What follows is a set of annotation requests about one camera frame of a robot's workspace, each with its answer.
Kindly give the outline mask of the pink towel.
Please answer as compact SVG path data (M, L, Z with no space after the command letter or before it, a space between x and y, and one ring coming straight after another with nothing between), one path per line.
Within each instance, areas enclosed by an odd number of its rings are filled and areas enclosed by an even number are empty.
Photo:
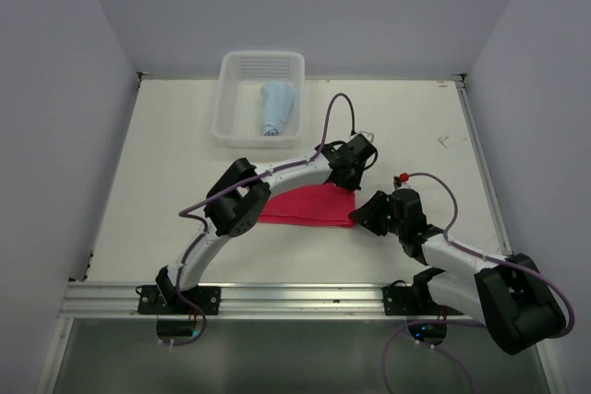
M336 185L308 185L272 197L259 222L305 227L350 228L356 194Z

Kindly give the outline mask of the light blue towel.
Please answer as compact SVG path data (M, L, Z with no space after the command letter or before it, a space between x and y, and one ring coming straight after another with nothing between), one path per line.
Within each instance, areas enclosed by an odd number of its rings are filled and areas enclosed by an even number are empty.
M274 80L264 84L260 93L263 101L262 135L280 136L291 113L296 92L287 82Z

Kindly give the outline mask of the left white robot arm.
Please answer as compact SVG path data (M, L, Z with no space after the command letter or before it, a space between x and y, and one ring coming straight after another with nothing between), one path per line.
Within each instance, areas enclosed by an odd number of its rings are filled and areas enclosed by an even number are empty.
M356 191L368 162L377 158L371 140L356 134L288 161L260 166L246 158L234 161L203 201L179 213L199 221L202 228L179 259L159 270L158 294L141 298L154 303L161 314L203 313L197 291L206 267L231 239L254 227L271 198L309 185Z

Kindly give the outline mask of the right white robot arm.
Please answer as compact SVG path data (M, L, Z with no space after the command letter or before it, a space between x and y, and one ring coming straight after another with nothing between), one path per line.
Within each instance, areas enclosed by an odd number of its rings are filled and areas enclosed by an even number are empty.
M443 308L488 329L510 355L559 336L567 318L528 256L487 256L428 223L417 191L377 192L350 220L378 236L393 234L405 254L425 266L411 285L382 289L388 316L435 316Z

